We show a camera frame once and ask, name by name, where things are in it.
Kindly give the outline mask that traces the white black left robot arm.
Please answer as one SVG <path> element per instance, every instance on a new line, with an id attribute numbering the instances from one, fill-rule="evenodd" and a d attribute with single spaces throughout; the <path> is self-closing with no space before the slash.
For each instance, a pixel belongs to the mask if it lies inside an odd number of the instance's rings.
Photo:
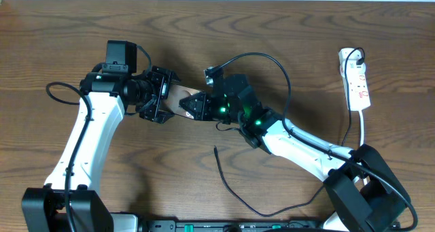
<path id="1" fill-rule="evenodd" d="M 79 112 L 59 162 L 41 188 L 26 189 L 22 212 L 29 231 L 147 231 L 140 216 L 110 212 L 100 198 L 109 146 L 118 125 L 135 106 L 140 118 L 162 124 L 172 114 L 160 111 L 174 71 L 149 66 L 137 74 L 127 64 L 99 63 L 74 88 Z"/>

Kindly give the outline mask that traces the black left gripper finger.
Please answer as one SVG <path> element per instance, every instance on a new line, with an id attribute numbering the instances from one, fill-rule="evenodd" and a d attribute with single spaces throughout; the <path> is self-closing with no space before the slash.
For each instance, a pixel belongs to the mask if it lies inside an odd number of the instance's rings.
<path id="1" fill-rule="evenodd" d="M 174 113 L 156 110 L 151 118 L 152 122 L 164 124 L 167 120 L 174 117 Z"/>
<path id="2" fill-rule="evenodd" d="M 165 69 L 163 67 L 159 67 L 159 66 L 153 65 L 151 72 L 155 72 L 155 73 L 157 73 L 159 75 L 164 76 L 167 79 L 168 83 L 179 83 L 179 82 L 181 82 L 181 79 L 172 70 Z"/>

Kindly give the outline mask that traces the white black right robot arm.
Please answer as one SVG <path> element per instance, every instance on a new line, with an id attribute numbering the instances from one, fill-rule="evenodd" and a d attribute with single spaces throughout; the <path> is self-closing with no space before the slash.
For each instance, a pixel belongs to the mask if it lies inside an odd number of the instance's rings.
<path id="1" fill-rule="evenodd" d="M 334 213 L 323 231 L 398 231 L 411 199 L 382 156 L 366 144 L 354 150 L 326 142 L 296 127 L 258 100 L 246 76 L 213 79 L 212 93 L 199 91 L 178 103 L 195 120 L 238 123 L 252 148 L 283 157 L 323 183 Z"/>

